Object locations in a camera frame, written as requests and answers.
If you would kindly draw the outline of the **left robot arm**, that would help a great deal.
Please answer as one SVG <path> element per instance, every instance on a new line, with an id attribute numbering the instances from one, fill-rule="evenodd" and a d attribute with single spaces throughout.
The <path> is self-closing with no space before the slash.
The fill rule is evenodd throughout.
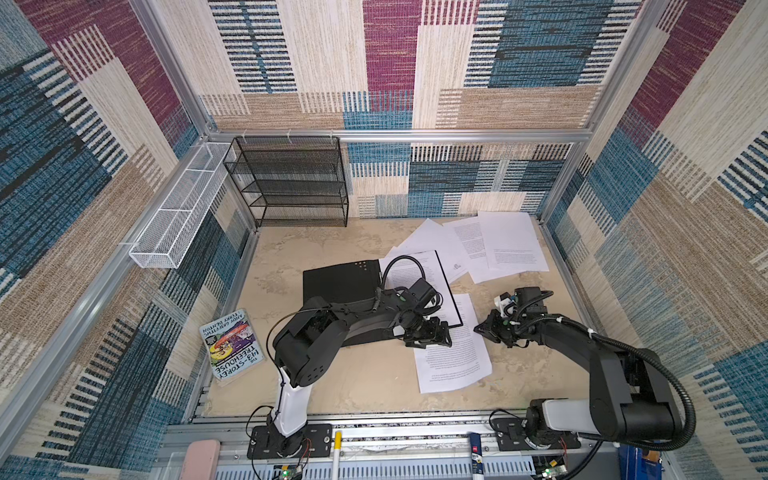
<path id="1" fill-rule="evenodd" d="M 266 440 L 282 456 L 303 446 L 311 388 L 342 348 L 389 340 L 414 349 L 449 347 L 451 330 L 463 324 L 451 290 L 432 284 L 412 255 L 386 266 L 362 260 L 306 270 L 303 293 L 302 307 L 271 330 L 268 343 L 279 395 Z"/>

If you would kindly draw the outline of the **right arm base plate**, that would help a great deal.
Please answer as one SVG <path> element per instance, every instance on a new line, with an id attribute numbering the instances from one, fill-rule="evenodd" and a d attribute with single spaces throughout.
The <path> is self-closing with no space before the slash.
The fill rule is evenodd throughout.
<path id="1" fill-rule="evenodd" d="M 494 417 L 490 426 L 500 451 L 577 450 L 582 447 L 578 437 L 569 432 L 545 434 L 543 439 L 531 440 L 526 436 L 522 421 L 515 417 Z"/>

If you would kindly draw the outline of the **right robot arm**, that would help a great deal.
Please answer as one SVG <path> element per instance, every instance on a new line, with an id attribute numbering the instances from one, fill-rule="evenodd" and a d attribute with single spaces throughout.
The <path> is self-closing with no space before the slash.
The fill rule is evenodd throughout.
<path id="1" fill-rule="evenodd" d="M 546 446 L 560 432 L 643 449 L 671 451 L 685 446 L 696 430 L 693 401 L 658 355 L 604 335 L 562 315 L 512 321 L 492 310 L 474 328 L 508 348 L 525 340 L 555 350 L 589 374 L 585 401 L 533 400 L 523 431 Z"/>

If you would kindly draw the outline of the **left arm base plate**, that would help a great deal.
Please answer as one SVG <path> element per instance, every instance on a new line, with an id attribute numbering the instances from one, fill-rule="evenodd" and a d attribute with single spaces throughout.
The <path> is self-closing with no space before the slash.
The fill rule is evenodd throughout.
<path id="1" fill-rule="evenodd" d="M 308 423 L 288 437 L 275 426 L 255 426 L 246 456 L 249 460 L 325 458 L 331 455 L 333 438 L 331 424 Z"/>

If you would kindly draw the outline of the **orange folder black inside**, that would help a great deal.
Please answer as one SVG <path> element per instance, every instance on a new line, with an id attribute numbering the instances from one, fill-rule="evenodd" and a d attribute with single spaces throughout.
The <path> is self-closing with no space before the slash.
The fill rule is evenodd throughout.
<path id="1" fill-rule="evenodd" d="M 410 254 L 304 271 L 302 308 L 314 315 L 310 333 L 316 335 L 340 324 L 346 334 L 344 347 L 403 342 L 395 337 L 395 327 L 408 326 L 416 307 L 404 296 L 409 287 L 387 289 L 384 285 L 390 268 L 402 259 L 413 260 L 424 278 L 424 270 Z"/>

